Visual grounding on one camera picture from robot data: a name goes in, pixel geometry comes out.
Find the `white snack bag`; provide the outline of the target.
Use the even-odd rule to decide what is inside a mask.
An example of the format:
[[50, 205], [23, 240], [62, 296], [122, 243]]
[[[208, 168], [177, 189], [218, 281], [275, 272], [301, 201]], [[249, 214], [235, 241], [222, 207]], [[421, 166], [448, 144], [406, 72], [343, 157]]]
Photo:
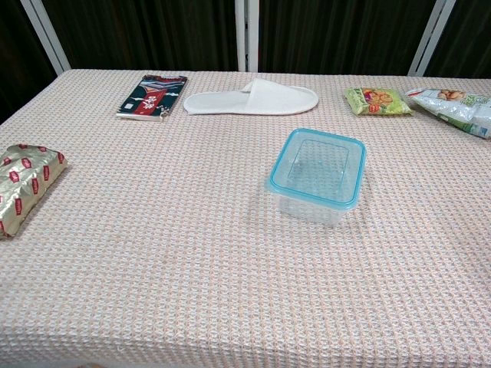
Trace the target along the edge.
[[491, 140], [491, 97], [449, 89], [416, 89], [406, 95], [454, 127]]

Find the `pink waffle weave tablecloth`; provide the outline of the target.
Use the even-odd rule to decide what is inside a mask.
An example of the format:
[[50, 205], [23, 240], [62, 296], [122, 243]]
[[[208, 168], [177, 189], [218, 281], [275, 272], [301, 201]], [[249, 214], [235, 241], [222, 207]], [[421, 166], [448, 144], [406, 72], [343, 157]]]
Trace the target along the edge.
[[[0, 240], [0, 366], [491, 368], [491, 141], [418, 110], [356, 117], [349, 87], [491, 79], [269, 74], [298, 116], [116, 111], [141, 71], [71, 70], [0, 124], [68, 168]], [[336, 226], [278, 211], [265, 181], [297, 128], [367, 149]]]

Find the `gold packet with red labels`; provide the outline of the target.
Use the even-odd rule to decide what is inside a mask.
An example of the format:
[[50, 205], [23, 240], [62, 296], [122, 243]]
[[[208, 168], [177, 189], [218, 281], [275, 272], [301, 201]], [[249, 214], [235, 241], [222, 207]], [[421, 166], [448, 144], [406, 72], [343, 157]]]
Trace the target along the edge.
[[0, 155], [0, 239], [16, 235], [67, 166], [63, 153], [45, 146], [19, 143]]

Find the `white upright frame post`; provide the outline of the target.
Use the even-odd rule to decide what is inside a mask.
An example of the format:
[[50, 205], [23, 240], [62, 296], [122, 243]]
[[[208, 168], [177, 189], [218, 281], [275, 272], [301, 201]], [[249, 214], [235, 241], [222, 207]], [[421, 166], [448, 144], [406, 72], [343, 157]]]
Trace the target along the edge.
[[259, 0], [234, 0], [238, 70], [259, 71]]

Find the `white disposable slipper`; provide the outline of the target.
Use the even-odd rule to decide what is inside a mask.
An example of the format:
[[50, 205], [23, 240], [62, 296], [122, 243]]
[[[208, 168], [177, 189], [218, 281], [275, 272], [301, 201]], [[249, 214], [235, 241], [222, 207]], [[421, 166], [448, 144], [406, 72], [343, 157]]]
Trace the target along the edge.
[[307, 112], [317, 105], [318, 95], [308, 88], [261, 78], [252, 80], [241, 90], [194, 94], [183, 102], [190, 115], [286, 116]]

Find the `white slanted frame post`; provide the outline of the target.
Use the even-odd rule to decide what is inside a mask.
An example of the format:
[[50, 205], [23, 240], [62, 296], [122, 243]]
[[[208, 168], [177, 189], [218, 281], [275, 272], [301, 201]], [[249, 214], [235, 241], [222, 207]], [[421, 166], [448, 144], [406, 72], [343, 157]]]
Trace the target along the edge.
[[20, 2], [56, 75], [69, 71], [71, 65], [42, 0], [20, 0]]
[[436, 0], [407, 75], [422, 77], [452, 14], [456, 0]]

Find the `green snack packet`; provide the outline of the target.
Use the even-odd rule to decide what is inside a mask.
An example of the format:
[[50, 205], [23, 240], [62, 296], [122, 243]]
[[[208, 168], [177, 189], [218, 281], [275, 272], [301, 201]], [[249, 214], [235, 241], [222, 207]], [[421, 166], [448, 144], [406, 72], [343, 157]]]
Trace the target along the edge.
[[357, 116], [400, 116], [413, 113], [401, 95], [392, 89], [348, 88], [344, 97]]

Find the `black curtain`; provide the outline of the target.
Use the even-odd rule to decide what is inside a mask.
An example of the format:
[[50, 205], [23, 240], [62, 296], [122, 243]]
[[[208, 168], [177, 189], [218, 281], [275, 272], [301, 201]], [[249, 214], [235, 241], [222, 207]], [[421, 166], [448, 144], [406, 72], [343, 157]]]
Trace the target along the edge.
[[[78, 69], [237, 71], [235, 0], [41, 0]], [[259, 70], [405, 75], [437, 0], [259, 0]], [[456, 0], [425, 74], [491, 79], [491, 0]], [[56, 77], [0, 0], [0, 123]]]

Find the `red black snack packet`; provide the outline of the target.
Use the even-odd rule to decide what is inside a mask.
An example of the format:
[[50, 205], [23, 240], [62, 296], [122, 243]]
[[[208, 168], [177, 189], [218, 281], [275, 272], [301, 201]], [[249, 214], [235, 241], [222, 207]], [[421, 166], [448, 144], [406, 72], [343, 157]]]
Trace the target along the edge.
[[183, 91], [187, 77], [161, 77], [147, 74], [118, 108], [122, 119], [161, 121], [169, 115]]

